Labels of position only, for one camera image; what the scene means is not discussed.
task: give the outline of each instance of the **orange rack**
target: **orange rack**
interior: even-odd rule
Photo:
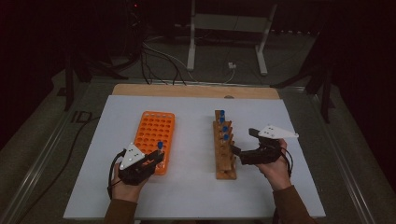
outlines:
[[[143,153],[149,154],[163,142],[163,162],[157,164],[155,175],[164,175],[168,168],[172,136],[175,129],[175,115],[166,112],[145,111],[134,138],[134,145]]]

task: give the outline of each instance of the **white table surface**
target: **white table surface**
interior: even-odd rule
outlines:
[[[134,141],[144,111],[170,112],[176,125],[166,175],[152,176],[143,188],[135,219],[236,219],[271,217],[274,200],[265,177],[237,159],[236,180],[217,180],[212,121],[224,109],[233,122],[233,140],[251,150],[258,140],[248,128],[267,124],[293,131],[282,100],[189,97],[108,97],[92,143],[78,175],[64,218],[103,218],[109,205],[108,171],[117,153]],[[323,206],[298,139],[286,139],[294,159],[291,181],[312,217],[324,217]]]

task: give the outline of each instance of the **dark floor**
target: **dark floor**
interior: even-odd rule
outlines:
[[[178,37],[172,41],[153,37],[146,42],[146,48],[172,55],[186,63],[188,41],[186,37]],[[296,75],[314,41],[315,38],[309,35],[270,34],[264,49],[269,70],[266,77],[259,74],[254,43],[251,42],[234,41],[230,44],[212,45],[201,41],[196,50],[195,70],[191,73],[183,68],[182,63],[176,60],[174,62],[188,85],[216,83],[268,87]],[[115,58],[115,62],[120,62],[120,59]],[[228,62],[236,64],[234,74],[230,73]],[[151,81],[148,75],[150,69],[153,83],[162,83],[159,80],[161,79],[169,85],[172,84],[176,70],[171,63],[147,54],[147,65],[145,70],[148,81]],[[123,82],[146,82],[142,77],[140,63],[120,73],[129,77],[129,80]],[[318,97],[306,95],[303,91],[306,81],[307,79],[301,80],[284,90],[279,90],[279,94],[290,112],[294,129],[300,134],[300,144],[327,214],[318,222],[394,223],[395,194],[381,173],[338,90],[336,87],[332,89],[331,99],[334,108],[329,111],[331,123],[326,124],[318,112]],[[26,211],[61,170],[81,127],[80,123],[71,121],[73,114],[76,111],[86,111],[92,112],[94,117],[100,116],[107,96],[111,94],[114,86],[120,83],[100,74],[89,84],[76,83],[76,101],[70,112],[65,113],[65,99],[56,96],[57,91],[64,86],[64,73],[54,77],[53,82],[53,92],[0,151],[0,175],[3,177],[0,185],[0,220],[4,223],[13,223],[6,222],[9,217],[15,217],[12,216],[13,212],[17,215]],[[182,84],[180,77],[177,84]],[[101,222],[63,219],[68,197],[96,124],[97,122],[93,121],[84,127],[66,169],[55,185],[29,211],[22,223]],[[48,160],[41,164],[41,169],[30,170],[35,167],[40,152],[49,148],[52,148],[53,153],[47,155]],[[35,178],[27,178],[25,175],[33,175]],[[23,185],[23,180],[29,180],[31,184]],[[231,220],[218,220],[216,223],[231,223]],[[253,221],[236,220],[233,223]]]

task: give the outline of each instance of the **sleeve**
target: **sleeve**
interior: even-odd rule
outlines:
[[[311,216],[294,186],[274,191],[279,218],[284,224],[317,223]]]
[[[107,208],[105,224],[130,224],[134,223],[134,212],[137,203],[113,199]]]

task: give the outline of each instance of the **white plastic part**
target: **white plastic part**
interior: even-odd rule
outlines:
[[[145,158],[145,154],[134,143],[131,143],[126,149],[125,156],[120,164],[120,170],[130,167],[143,158]]]
[[[259,136],[271,139],[298,137],[297,133],[289,132],[287,130],[278,128],[274,125],[268,125],[259,132]]]

